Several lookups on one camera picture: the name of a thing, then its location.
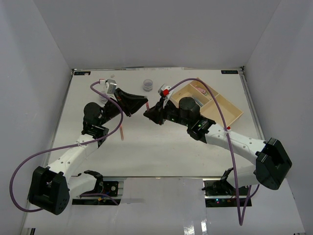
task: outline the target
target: red clip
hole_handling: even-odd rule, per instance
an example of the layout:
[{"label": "red clip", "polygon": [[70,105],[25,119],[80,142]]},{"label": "red clip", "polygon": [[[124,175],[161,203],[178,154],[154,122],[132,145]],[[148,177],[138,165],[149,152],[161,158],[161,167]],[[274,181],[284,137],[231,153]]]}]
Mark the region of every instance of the red clip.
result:
[{"label": "red clip", "polygon": [[164,95],[164,96],[167,96],[168,94],[169,94],[168,89],[165,89],[165,90],[163,91],[163,95]]}]

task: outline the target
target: white table surface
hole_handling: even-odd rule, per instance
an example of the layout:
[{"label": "white table surface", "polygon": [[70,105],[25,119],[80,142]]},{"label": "white table surface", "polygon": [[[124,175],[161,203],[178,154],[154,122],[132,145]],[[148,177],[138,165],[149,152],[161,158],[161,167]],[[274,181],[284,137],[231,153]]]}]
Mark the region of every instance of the white table surface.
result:
[{"label": "white table surface", "polygon": [[[101,104],[98,95],[89,89],[90,84],[100,78],[108,79],[112,75],[118,87],[125,92],[146,95],[150,106],[159,100],[157,90],[163,83],[174,85],[189,77],[199,77],[244,112],[231,128],[243,135],[258,138],[238,74],[226,75],[221,74],[220,70],[179,68],[92,71],[89,76],[73,76],[54,147],[76,141],[82,130],[84,106],[92,101]],[[154,82],[151,92],[142,89],[142,82],[147,78]],[[102,87],[97,85],[96,89],[102,90]],[[178,124],[167,121],[163,126],[156,125],[142,115],[144,111],[145,107],[142,107],[132,117],[124,118],[124,141],[121,140],[119,132],[113,134],[81,164],[76,173],[90,169],[105,176],[221,176],[225,169],[232,167],[229,151],[193,140],[186,133],[186,128]],[[119,117],[116,117],[105,126],[113,130],[118,122]],[[61,150],[52,153],[49,162],[56,160],[64,152],[65,150]],[[236,156],[236,163],[237,167],[250,164],[239,156]],[[179,179],[161,179],[161,186],[155,191],[155,179],[130,179],[124,184],[123,198],[136,195],[145,203],[129,206],[122,204],[118,207],[68,205],[67,210],[58,216],[45,211],[28,214],[24,227],[37,228],[35,235],[83,235],[88,232],[110,235],[147,234],[148,231],[150,234],[193,234],[192,231],[186,230],[185,225],[194,219],[194,233],[198,234],[200,226],[205,223],[203,218],[206,217],[207,231],[203,232],[202,228],[203,234],[208,232],[214,235],[261,235],[268,232],[291,235],[304,232],[286,180],[277,191],[260,187],[252,199],[252,207],[246,210],[242,227],[238,224],[235,208],[205,209],[202,194],[192,188],[199,188],[199,180],[186,180],[183,184],[183,194],[179,193],[179,190],[169,190],[176,180]],[[173,207],[176,200],[170,198],[180,199]],[[181,208],[180,205],[186,205],[187,201],[189,207]],[[172,216],[164,217],[169,208],[173,208],[169,210]]]},{"label": "white table surface", "polygon": [[[111,75],[118,87],[131,94],[146,95],[150,106],[160,98],[157,90],[162,84],[174,85],[189,77],[199,77],[226,99],[241,109],[244,114],[231,128],[243,135],[258,138],[238,74],[221,74],[220,70],[140,70],[140,71],[92,71],[90,76],[73,76],[64,106],[54,146],[74,143],[82,131],[83,109],[89,102],[101,105],[98,94],[90,84]],[[145,92],[142,82],[154,82],[154,89]],[[154,124],[143,116],[145,105],[132,117],[124,116],[124,141],[117,131],[95,151],[88,161],[77,169],[77,173],[90,169],[106,176],[221,176],[232,167],[228,150],[193,140],[186,127],[166,121],[164,125]],[[113,130],[119,117],[104,126]],[[49,162],[59,158],[66,150],[51,153]],[[250,162],[236,157],[237,166]]]}]

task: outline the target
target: small container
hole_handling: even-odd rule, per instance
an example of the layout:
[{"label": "small container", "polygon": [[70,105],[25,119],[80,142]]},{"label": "small container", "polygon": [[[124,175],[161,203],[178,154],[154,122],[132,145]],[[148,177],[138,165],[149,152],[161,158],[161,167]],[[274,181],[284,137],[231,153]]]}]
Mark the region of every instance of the small container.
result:
[{"label": "small container", "polygon": [[104,103],[104,104],[107,103],[108,100],[107,100],[106,98],[104,98],[104,97],[101,96],[101,95],[99,95],[99,97],[100,97],[100,100],[101,100],[102,103]]},{"label": "small container", "polygon": [[146,79],[143,81],[143,86],[142,86],[143,90],[149,92],[152,91],[153,88],[153,81],[150,79]]}]

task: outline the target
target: black joint housing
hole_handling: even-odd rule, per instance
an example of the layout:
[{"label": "black joint housing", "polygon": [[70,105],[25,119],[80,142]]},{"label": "black joint housing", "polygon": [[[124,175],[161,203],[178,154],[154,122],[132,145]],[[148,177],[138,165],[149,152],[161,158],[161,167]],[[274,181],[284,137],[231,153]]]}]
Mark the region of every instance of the black joint housing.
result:
[{"label": "black joint housing", "polygon": [[161,98],[154,107],[145,111],[143,115],[159,125],[162,125],[164,120],[169,120],[187,126],[187,133],[192,138],[206,143],[205,134],[208,133],[210,126],[216,122],[200,114],[200,107],[192,97],[180,99],[178,108],[170,100],[164,108],[163,103],[164,99]]},{"label": "black joint housing", "polygon": [[277,190],[292,166],[283,145],[277,139],[266,142],[261,152],[257,152],[256,178],[265,187]]},{"label": "black joint housing", "polygon": [[63,173],[37,167],[33,172],[28,200],[53,214],[63,212],[69,201],[67,181]]},{"label": "black joint housing", "polygon": [[[122,111],[129,117],[148,102],[145,96],[128,94],[119,88],[115,90],[114,95],[117,101],[111,100],[118,104]],[[91,135],[94,139],[107,135],[109,129],[102,125],[120,114],[119,108],[114,103],[107,102],[104,107],[101,107],[95,102],[88,103],[84,107],[82,135]],[[99,141],[98,146],[104,141],[105,139]]]}]

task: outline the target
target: black label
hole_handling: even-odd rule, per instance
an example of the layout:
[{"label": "black label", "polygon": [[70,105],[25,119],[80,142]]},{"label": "black label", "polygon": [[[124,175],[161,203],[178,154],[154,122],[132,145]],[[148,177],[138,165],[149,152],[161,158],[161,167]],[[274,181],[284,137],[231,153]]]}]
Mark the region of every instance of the black label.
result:
[{"label": "black label", "polygon": [[90,75],[90,71],[76,71],[74,72],[74,75]]},{"label": "black label", "polygon": [[237,70],[221,70],[222,74],[238,74]]}]

